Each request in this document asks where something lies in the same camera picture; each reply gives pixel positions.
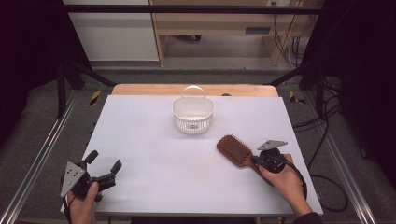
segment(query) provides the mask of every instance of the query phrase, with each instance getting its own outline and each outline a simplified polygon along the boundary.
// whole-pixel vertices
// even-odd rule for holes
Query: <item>wall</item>
[[[66,5],[148,5],[145,0],[64,0]],[[158,61],[150,14],[69,13],[90,61]]]

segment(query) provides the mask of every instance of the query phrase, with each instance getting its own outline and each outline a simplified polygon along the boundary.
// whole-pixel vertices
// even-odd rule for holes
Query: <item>brown hairbrush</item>
[[[237,139],[235,136],[230,134],[225,135],[219,140],[217,148],[235,165],[239,167],[249,166],[254,171],[256,171],[256,173],[261,176],[262,179],[267,182],[267,184],[273,186],[269,180],[262,176],[262,172],[260,172],[259,167],[253,163],[253,160],[251,159],[253,156],[251,149],[245,143]]]

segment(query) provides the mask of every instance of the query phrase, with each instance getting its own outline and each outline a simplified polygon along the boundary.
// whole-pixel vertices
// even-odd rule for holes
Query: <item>white tabletop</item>
[[[181,133],[172,102],[178,96],[110,95],[84,158],[91,176],[109,173],[120,159],[117,185],[103,191],[96,212],[120,216],[278,216],[292,214],[289,205],[251,168],[239,168],[216,148],[233,134],[252,148],[266,140],[287,141],[308,186],[313,210],[323,211],[280,97],[210,96],[215,112],[210,129]]]

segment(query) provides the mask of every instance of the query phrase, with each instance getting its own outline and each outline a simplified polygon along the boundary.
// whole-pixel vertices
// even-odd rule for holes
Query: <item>cabinet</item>
[[[192,6],[257,6],[265,7],[270,0],[149,0],[151,5]],[[321,6],[323,0],[290,0],[288,6]],[[291,36],[308,37],[315,20],[308,15],[259,14],[152,14],[160,63],[166,51],[169,35],[259,35],[271,55],[273,65],[278,65],[282,51],[286,50]]]
[[[64,0],[66,5],[148,5],[146,0]],[[99,62],[157,61],[148,13],[69,13],[89,58]]]

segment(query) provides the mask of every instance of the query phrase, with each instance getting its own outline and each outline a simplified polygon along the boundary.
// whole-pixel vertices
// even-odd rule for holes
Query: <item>white basket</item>
[[[185,96],[187,90],[198,89],[203,96]],[[212,121],[215,103],[206,98],[205,91],[199,86],[188,86],[172,103],[176,126],[183,133],[198,134],[206,132]]]

